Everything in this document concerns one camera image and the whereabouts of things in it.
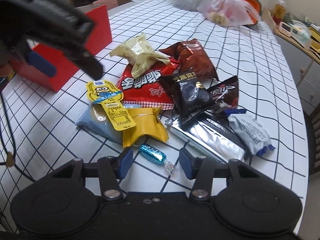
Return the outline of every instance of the white checkered tablecloth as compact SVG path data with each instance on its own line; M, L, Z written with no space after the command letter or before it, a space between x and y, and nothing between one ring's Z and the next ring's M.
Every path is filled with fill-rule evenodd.
M118 81L127 60L110 58L110 51L140 33L146 34L154 49L196 38L216 66L220 80L238 75L240 106L257 118L276 147L274 152L263 157L253 156L248 163L293 190L304 205L308 186L308 143L302 108L281 48L264 22L250 29L243 26L223 28L204 20L200 13L175 8L171 0L148 0L110 17L110 24L113 42L96 57L104 65L103 78L113 83ZM117 156L123 150L121 145L74 125L89 104L85 89L89 80L79 70L58 93L53 93L16 76L5 89L18 147L16 162L34 179L40 179L75 157L95 162L106 155ZM168 115L170 113L165 112L161 121ZM8 133L3 131L6 125L3 109L0 116L4 141L12 149ZM124 192L185 191L189 194L194 181L185 177L178 160L178 151L186 143L170 132L169 137L166 143L151 138L147 143L177 164L177 173L168 176L162 166L147 161L135 148L132 167L120 181ZM186 147L194 155L200 155L189 145ZM4 155L2 152L0 162L5 160ZM30 182L15 168L1 166L0 176L0 210L6 216L1 217L1 224L15 232L10 202ZM87 179L86 186L100 195L98 179ZM225 179L214 179L212 194L225 186Z

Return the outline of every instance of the cable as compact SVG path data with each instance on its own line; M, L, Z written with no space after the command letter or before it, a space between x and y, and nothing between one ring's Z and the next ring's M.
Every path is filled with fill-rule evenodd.
M10 134L10 138L9 139L12 140L12 142L11 142L12 143L12 147L13 147L12 159L13 159L14 166L21 173L21 175L23 175L27 179L31 180L32 182L35 182L35 180L31 176L29 176L26 173L24 173L15 164L15 158L16 158L16 155L17 155L16 141L15 141L14 136L13 136L13 132L12 132L12 128L11 128L11 125L10 125L10 122L9 122L9 117L8 117L8 114L7 114L7 109L6 109L6 106L5 106L5 103L4 103L4 98L3 98L2 92L0 92L0 98L1 98L2 105L3 105L5 119L7 121L8 129L9 129L9 134ZM9 151L7 150L7 148L6 148L5 144L4 144L4 141L3 141L2 132L1 132L1 122L0 122L0 141L2 143L3 149L4 149L4 151L5 151L6 155L7 155L7 158L8 158ZM6 162L1 162L0 165L6 165Z

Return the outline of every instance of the drawer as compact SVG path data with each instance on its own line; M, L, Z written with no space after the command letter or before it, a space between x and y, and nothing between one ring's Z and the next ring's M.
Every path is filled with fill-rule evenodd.
M317 62L313 62L308 73L305 75L316 87L320 88L320 65Z
M317 107L320 103L320 89L305 78L302 79L298 86L298 93L302 99L314 107Z
M313 110L316 108L313 105L310 105L308 102L306 102L304 99L300 98L301 106L303 111L307 113L307 115L311 115Z
M285 39L280 38L277 35L275 35L275 37L277 42L281 46L282 53L291 70L293 80L295 84L298 84L303 77L301 69L307 69L313 59L311 59L306 53L304 53Z

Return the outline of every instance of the silver snack package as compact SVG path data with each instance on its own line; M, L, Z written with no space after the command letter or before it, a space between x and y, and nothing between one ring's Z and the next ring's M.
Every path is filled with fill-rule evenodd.
M245 109L226 112L227 115L229 114L230 127L243 140L253 155L262 156L268 150L273 151L275 147L271 144L267 131L255 118L243 112Z
M178 119L168 119L166 125L171 126L170 132L189 140L189 145L219 163L228 163L230 159L245 161L250 151L241 139L231 131L226 118L219 115L210 116L202 113L185 126Z

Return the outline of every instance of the wooden countertop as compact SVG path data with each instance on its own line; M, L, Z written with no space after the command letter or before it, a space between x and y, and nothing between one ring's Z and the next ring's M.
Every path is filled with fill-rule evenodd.
M306 53L309 57L311 57L314 61L316 61L318 64L320 64L320 56L316 55L315 53L313 53L311 50L309 49L305 49L303 48L299 43L297 43L297 41L291 37L288 37L284 34L282 34L281 32L279 32L278 29L274 29L274 34L285 39L287 42L290 42L293 46L296 46L298 49L302 50L304 53Z

